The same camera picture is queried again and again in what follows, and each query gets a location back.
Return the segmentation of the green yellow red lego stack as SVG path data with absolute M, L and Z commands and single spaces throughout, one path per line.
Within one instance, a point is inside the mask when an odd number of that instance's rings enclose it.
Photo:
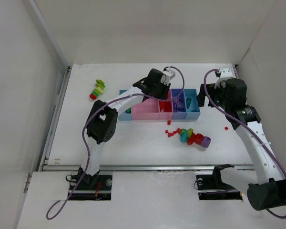
M 97 80 L 96 80 L 96 84 L 95 84 L 95 88 L 94 88 L 94 90 L 91 92 L 91 94 L 90 94 L 89 97 L 90 97 L 92 100 L 96 100 L 96 99 L 99 97 L 99 95 L 101 95 L 101 94 L 104 93 L 104 88 L 105 88 L 105 83 L 104 83 L 102 80 L 97 79 Z

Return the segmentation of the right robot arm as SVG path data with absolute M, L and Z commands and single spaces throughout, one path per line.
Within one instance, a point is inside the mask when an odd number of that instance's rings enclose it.
M 245 194 L 256 211 L 286 206 L 286 171 L 266 143 L 260 116 L 246 102 L 247 86 L 241 79 L 226 77 L 212 84 L 201 84 L 198 105 L 223 113 L 242 140 L 253 163 L 255 175 L 246 175 L 231 164 L 217 165 L 201 190 L 236 189 Z

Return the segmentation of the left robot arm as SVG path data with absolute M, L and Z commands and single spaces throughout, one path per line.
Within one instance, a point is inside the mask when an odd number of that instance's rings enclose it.
M 168 67 L 163 71 L 153 68 L 147 77 L 135 82 L 118 97 L 106 102 L 101 100 L 94 102 L 82 131 L 87 159 L 78 170 L 80 182 L 88 188 L 96 185 L 103 148 L 115 133 L 119 115 L 147 99 L 165 101 L 170 89 L 170 81 L 174 77 L 175 71 Z

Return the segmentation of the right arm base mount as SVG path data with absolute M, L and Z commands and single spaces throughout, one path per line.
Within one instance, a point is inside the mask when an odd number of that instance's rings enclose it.
M 198 191 L 199 200 L 243 200 L 240 191 L 222 181 L 220 172 L 227 168 L 234 166 L 218 165 L 213 168 L 211 174 L 196 174 L 194 188 Z

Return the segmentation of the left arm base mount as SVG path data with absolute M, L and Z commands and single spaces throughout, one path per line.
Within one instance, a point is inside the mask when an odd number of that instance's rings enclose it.
M 109 201 L 112 197 L 112 174 L 99 175 L 92 187 L 89 187 L 83 180 L 72 192 L 79 180 L 78 175 L 67 175 L 66 181 L 69 182 L 67 196 L 71 195 L 70 201 Z

